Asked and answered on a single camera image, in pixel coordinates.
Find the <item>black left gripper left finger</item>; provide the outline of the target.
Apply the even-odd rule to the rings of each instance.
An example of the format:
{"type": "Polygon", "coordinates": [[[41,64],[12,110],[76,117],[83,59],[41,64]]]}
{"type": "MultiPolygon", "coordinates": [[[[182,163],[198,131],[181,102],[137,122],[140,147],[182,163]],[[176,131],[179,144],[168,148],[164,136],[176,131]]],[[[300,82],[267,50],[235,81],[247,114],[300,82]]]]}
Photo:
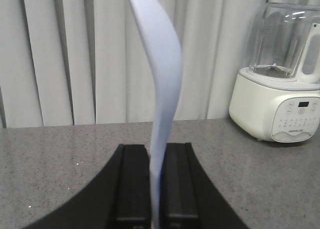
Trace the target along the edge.
{"type": "Polygon", "coordinates": [[[119,144],[102,170],[29,229],[149,229],[149,157],[142,144],[119,144]]]}

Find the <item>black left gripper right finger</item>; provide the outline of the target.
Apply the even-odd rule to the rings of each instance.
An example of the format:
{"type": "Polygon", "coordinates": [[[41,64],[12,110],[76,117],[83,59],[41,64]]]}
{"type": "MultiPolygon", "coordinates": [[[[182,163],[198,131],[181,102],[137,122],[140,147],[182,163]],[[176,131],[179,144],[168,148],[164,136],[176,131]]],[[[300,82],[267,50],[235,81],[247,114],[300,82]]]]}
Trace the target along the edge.
{"type": "Polygon", "coordinates": [[[166,146],[160,193],[162,229],[246,229],[198,161],[191,143],[166,146]]]}

